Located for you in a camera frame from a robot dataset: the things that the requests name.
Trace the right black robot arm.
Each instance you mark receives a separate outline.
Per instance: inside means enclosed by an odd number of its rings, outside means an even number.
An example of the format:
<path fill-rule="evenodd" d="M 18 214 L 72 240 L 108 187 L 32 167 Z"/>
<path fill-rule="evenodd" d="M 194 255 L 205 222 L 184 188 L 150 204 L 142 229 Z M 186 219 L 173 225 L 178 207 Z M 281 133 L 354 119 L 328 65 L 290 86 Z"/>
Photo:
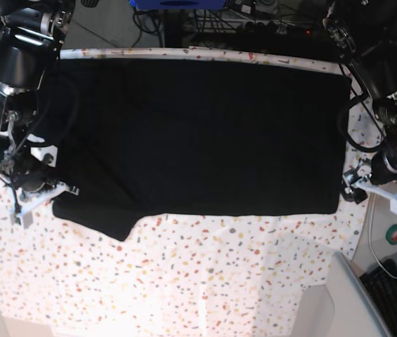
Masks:
<path fill-rule="evenodd" d="M 52 99 L 39 89 L 59 58 L 74 1 L 0 1 L 0 175 L 13 190 L 36 193 L 58 183 L 37 159 L 29 140 L 46 118 Z"/>

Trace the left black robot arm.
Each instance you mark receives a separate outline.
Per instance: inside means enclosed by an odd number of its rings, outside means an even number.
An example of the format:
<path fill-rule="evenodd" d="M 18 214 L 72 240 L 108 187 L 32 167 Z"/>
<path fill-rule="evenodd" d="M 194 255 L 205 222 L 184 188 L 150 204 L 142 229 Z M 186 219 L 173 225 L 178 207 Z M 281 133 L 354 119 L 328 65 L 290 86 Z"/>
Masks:
<path fill-rule="evenodd" d="M 352 147 L 374 155 L 373 185 L 397 180 L 397 1 L 329 1 L 323 27 L 361 89 L 339 112 L 338 130 Z M 354 141 L 347 126 L 348 111 L 367 99 L 382 136 L 374 147 Z"/>

